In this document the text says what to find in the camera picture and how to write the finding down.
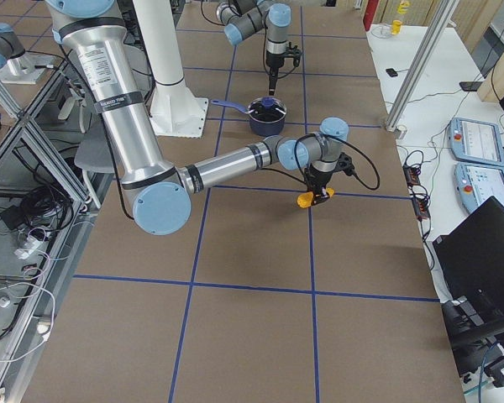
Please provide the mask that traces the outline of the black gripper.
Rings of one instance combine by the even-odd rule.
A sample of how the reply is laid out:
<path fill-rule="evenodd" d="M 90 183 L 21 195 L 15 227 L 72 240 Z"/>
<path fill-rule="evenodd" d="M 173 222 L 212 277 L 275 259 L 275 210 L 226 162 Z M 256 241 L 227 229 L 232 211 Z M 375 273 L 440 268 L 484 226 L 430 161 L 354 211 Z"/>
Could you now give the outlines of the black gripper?
<path fill-rule="evenodd" d="M 307 184 L 307 194 L 312 196 L 312 205 L 316 206 L 328 200 L 327 185 L 332 178 L 332 172 L 324 172 L 314 166 L 304 169 L 304 180 Z"/>
<path fill-rule="evenodd" d="M 265 63 L 268 67 L 268 93 L 270 96 L 274 96 L 276 93 L 276 84 L 278 81 L 278 70 L 282 68 L 285 64 L 284 53 L 273 54 L 270 51 L 265 53 Z"/>

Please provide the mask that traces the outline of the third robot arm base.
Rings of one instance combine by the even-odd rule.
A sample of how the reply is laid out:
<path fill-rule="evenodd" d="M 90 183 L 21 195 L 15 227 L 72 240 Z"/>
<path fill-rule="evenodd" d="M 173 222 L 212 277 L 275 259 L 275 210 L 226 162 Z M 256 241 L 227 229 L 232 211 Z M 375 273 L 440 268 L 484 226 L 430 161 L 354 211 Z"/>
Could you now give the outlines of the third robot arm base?
<path fill-rule="evenodd" d="M 53 55 L 29 53 L 13 28 L 0 23 L 0 81 L 5 84 L 36 84 L 55 65 Z"/>

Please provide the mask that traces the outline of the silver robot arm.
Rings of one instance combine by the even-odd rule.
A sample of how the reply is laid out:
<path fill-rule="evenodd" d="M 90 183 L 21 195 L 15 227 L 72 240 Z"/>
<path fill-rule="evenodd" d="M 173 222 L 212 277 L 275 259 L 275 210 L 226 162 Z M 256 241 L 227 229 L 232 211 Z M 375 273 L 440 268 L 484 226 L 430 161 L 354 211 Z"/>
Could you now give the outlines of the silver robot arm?
<path fill-rule="evenodd" d="M 265 33 L 263 66 L 269 78 L 268 93 L 276 93 L 277 82 L 287 76 L 280 69 L 287 59 L 294 68 L 301 63 L 302 51 L 288 39 L 291 7 L 276 1 L 220 1 L 216 18 L 205 18 L 210 24 L 223 27 L 228 42 L 237 46 L 261 31 Z"/>
<path fill-rule="evenodd" d="M 346 143 L 348 124 L 325 118 L 317 133 L 294 140 L 266 136 L 256 144 L 183 168 L 166 160 L 161 135 L 198 137 L 208 101 L 187 87 L 167 2 L 137 1 L 134 9 L 144 38 L 155 94 L 144 103 L 124 50 L 127 33 L 114 1 L 50 1 L 55 41 L 73 50 L 87 79 L 94 107 L 123 164 L 121 179 L 135 222 L 147 233 L 166 235 L 188 220 L 194 193 L 275 163 L 308 171 L 301 207 L 326 201 L 328 187 Z"/>

